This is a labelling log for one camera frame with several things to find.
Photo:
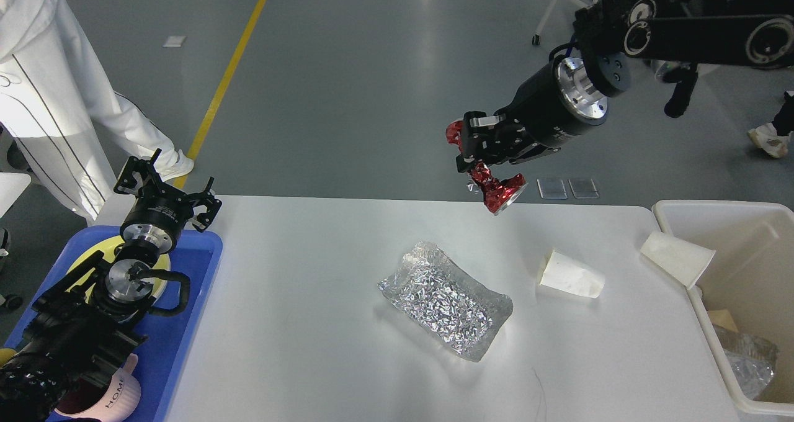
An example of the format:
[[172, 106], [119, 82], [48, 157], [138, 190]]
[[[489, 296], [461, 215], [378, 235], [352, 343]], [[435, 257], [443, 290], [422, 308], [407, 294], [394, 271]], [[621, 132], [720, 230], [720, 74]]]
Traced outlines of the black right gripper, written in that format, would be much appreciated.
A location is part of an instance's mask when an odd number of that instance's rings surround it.
[[[525, 80], [506, 114], [464, 114], [465, 161], [523, 164], [558, 153], [570, 139], [604, 124], [608, 99], [589, 79], [584, 60], [556, 57]], [[528, 135], [538, 143], [528, 144]]]

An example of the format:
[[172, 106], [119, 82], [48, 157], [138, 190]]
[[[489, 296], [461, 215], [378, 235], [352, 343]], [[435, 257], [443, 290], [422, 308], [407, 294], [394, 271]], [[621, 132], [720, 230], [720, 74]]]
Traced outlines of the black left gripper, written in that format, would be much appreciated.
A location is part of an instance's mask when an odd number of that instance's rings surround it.
[[139, 246], [137, 241], [141, 240], [159, 252], [171, 252], [187, 222], [194, 230], [205, 232], [221, 209], [222, 201], [212, 188], [213, 176], [201, 191], [156, 195], [163, 193], [163, 182], [155, 168], [161, 152], [157, 148], [149, 158], [128, 157], [117, 176], [113, 192], [138, 198], [120, 226], [123, 244], [119, 251]]

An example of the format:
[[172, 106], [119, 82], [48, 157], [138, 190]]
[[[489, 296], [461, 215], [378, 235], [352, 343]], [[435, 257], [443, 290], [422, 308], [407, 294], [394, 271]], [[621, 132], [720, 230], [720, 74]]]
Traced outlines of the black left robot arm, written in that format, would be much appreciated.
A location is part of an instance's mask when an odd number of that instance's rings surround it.
[[135, 332], [144, 317], [178, 317], [187, 309], [190, 278], [156, 262], [177, 247], [186, 224], [206, 231], [222, 203], [213, 177], [193, 193], [169, 185], [155, 168], [159, 154], [131, 156], [117, 176], [114, 193], [135, 201], [113, 259], [96, 250], [32, 303], [24, 342], [2, 365], [3, 419], [45, 421], [82, 380], [110, 385], [147, 340]]

